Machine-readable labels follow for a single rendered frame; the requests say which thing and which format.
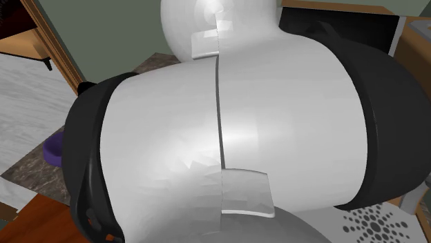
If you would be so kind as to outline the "purple bowl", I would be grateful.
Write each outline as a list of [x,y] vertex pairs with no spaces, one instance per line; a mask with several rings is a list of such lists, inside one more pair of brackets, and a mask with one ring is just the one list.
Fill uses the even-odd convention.
[[62,155],[62,142],[63,142],[64,132],[58,132],[50,136],[43,143],[43,157],[44,160],[56,167],[61,167],[61,155]]

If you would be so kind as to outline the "white dotted robot stand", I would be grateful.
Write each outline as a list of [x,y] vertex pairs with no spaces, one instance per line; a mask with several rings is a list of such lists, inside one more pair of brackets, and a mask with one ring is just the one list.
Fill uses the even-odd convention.
[[418,219],[387,202],[352,211],[329,207],[295,215],[332,243],[428,243]]

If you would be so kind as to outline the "black flat screen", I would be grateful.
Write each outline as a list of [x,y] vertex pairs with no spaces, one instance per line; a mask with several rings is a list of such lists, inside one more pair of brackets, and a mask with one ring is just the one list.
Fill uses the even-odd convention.
[[405,19],[390,14],[284,7],[279,27],[285,32],[298,34],[301,28],[314,21],[328,23],[342,38],[377,48],[392,57]]

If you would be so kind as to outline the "wooden table with black legs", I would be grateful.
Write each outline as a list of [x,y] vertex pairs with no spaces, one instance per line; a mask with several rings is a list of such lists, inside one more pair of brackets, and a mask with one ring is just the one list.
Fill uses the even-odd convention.
[[0,40],[0,53],[43,62],[52,71],[50,55],[38,39],[36,28]]

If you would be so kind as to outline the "wooden door frame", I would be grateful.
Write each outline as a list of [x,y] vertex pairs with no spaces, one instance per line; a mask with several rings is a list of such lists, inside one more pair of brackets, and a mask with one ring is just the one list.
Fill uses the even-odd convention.
[[54,65],[62,74],[73,92],[78,95],[78,85],[83,82],[83,77],[73,63],[73,59],[66,52],[61,39],[56,35],[55,28],[49,18],[44,15],[44,10],[38,5],[37,0],[20,0],[24,8],[37,25],[35,34],[41,42],[44,50],[49,54]]

